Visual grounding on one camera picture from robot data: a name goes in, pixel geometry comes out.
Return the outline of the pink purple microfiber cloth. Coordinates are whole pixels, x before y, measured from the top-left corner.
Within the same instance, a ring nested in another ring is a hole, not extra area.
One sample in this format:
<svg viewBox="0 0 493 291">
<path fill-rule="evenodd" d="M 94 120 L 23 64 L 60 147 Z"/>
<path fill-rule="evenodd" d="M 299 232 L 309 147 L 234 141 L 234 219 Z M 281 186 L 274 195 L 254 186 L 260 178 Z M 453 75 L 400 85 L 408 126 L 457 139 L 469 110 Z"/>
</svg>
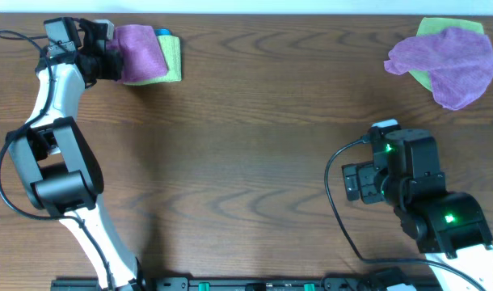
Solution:
<svg viewBox="0 0 493 291">
<path fill-rule="evenodd" d="M 107 48 L 119 51 L 123 57 L 121 83 L 144 82 L 164 77 L 168 72 L 161 45 L 151 26 L 116 27 Z"/>
</svg>

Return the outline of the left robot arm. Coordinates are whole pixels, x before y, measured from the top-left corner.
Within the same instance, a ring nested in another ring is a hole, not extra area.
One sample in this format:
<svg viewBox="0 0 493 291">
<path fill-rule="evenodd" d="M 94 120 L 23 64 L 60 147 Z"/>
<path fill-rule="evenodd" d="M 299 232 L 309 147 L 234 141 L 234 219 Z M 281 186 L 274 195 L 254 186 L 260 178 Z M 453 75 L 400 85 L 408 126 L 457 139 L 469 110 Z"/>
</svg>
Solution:
<svg viewBox="0 0 493 291">
<path fill-rule="evenodd" d="M 99 80 L 121 77 L 123 58 L 106 47 L 114 26 L 106 19 L 60 17 L 44 21 L 44 29 L 48 45 L 39 49 L 35 107 L 6 135 L 0 156 L 11 156 L 27 198 L 46 215 L 9 206 L 24 217 L 65 226 L 93 265 L 98 290 L 145 290 L 138 258 L 104 205 L 101 167 L 76 123 L 82 94 Z"/>
</svg>

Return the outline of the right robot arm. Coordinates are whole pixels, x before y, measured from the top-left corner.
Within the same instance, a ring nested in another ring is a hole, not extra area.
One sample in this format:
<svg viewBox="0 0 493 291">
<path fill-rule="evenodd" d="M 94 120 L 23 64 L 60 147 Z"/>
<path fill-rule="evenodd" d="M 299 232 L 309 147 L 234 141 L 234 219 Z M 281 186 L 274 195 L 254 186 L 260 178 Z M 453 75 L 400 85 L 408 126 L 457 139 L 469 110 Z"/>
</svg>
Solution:
<svg viewBox="0 0 493 291">
<path fill-rule="evenodd" d="M 470 194 L 450 192 L 436 140 L 425 129 L 402 129 L 395 120 L 373 124 L 361 139 L 373 158 L 344 165 L 350 201 L 385 202 L 426 260 L 440 266 L 444 290 L 493 290 L 493 237 L 483 210 Z"/>
</svg>

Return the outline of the blue cloth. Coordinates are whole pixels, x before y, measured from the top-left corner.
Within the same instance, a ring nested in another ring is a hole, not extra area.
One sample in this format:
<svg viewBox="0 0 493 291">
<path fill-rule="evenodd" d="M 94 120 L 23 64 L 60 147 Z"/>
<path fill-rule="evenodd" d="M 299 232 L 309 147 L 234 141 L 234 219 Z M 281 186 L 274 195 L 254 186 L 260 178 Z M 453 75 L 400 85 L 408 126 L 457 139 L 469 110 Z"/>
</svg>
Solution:
<svg viewBox="0 0 493 291">
<path fill-rule="evenodd" d="M 171 36 L 172 33 L 167 28 L 157 28 L 154 30 L 156 36 Z"/>
</svg>

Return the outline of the folded green cloth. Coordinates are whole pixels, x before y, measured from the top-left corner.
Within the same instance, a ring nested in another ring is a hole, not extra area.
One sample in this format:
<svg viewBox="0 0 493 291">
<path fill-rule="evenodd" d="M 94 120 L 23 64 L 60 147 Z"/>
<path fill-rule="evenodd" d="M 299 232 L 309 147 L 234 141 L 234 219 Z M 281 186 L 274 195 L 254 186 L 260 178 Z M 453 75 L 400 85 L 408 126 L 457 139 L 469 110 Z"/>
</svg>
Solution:
<svg viewBox="0 0 493 291">
<path fill-rule="evenodd" d="M 179 37 L 168 35 L 158 36 L 158 42 L 166 62 L 166 75 L 140 82 L 126 82 L 125 85 L 144 86 L 159 82 L 180 82 L 182 80 L 182 54 Z"/>
</svg>

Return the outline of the dark purple crumpled cloth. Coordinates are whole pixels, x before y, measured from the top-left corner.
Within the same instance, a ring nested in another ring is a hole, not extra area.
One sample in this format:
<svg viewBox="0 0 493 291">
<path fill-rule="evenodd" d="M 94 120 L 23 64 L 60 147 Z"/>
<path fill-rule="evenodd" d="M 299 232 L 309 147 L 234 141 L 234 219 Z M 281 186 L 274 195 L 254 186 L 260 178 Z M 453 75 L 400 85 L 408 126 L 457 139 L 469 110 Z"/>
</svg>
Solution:
<svg viewBox="0 0 493 291">
<path fill-rule="evenodd" d="M 387 72 L 424 71 L 434 100 L 457 111 L 480 98 L 493 79 L 493 47 L 487 35 L 459 27 L 397 43 L 384 61 Z"/>
</svg>

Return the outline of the light green cloth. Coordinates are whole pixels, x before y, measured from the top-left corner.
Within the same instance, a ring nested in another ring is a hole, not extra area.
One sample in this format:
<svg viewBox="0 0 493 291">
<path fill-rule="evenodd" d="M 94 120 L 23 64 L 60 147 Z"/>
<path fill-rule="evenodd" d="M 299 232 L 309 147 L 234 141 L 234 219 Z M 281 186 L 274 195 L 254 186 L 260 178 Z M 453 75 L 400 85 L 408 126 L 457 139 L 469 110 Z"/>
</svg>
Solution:
<svg viewBox="0 0 493 291">
<path fill-rule="evenodd" d="M 484 26 L 481 23 L 464 20 L 464 19 L 449 19 L 438 17 L 424 17 L 419 24 L 416 35 L 427 36 L 440 33 L 449 27 L 458 27 L 468 31 L 476 32 L 478 34 L 484 34 Z M 431 80 L 428 77 L 428 73 L 422 70 L 411 70 L 410 75 L 424 88 L 432 91 Z"/>
</svg>

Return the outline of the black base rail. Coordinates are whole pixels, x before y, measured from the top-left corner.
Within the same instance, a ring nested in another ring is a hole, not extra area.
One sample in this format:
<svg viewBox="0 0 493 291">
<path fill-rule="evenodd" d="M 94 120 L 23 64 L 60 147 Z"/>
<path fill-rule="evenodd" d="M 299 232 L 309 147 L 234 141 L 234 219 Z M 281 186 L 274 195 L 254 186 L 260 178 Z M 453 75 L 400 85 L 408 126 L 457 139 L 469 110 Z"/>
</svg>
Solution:
<svg viewBox="0 0 493 291">
<path fill-rule="evenodd" d="M 147 290 L 157 291 L 326 291 L 326 290 L 441 290 L 432 281 L 399 283 L 384 288 L 369 288 L 355 278 L 326 278 L 325 280 L 189 280 L 184 277 L 156 279 Z"/>
</svg>

